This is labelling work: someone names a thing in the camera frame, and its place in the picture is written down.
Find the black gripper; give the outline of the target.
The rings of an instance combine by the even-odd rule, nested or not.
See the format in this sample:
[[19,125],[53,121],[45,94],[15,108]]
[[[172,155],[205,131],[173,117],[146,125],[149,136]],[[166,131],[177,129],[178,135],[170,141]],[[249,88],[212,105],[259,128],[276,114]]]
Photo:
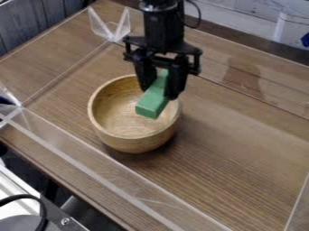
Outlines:
[[[186,41],[172,44],[166,50],[149,46],[146,38],[142,36],[126,36],[122,41],[126,44],[126,50],[124,52],[125,60],[133,61],[142,91],[148,90],[157,79],[156,66],[165,68],[170,63],[165,96],[170,100],[176,100],[185,90],[189,73],[193,75],[201,73],[201,57],[204,51]],[[134,50],[132,46],[137,46],[145,50]],[[180,56],[173,59],[170,57],[172,54]],[[193,56],[193,62],[191,63],[188,56]]]

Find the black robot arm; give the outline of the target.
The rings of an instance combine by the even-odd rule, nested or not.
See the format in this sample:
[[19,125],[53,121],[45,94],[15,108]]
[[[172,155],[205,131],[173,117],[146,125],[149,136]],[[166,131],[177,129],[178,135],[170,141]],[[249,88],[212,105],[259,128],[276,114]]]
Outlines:
[[193,0],[141,0],[144,36],[124,38],[125,60],[133,62],[142,91],[156,82],[157,69],[164,68],[164,94],[170,100],[185,90],[189,75],[201,73],[204,50],[185,41],[185,1],[197,6]]

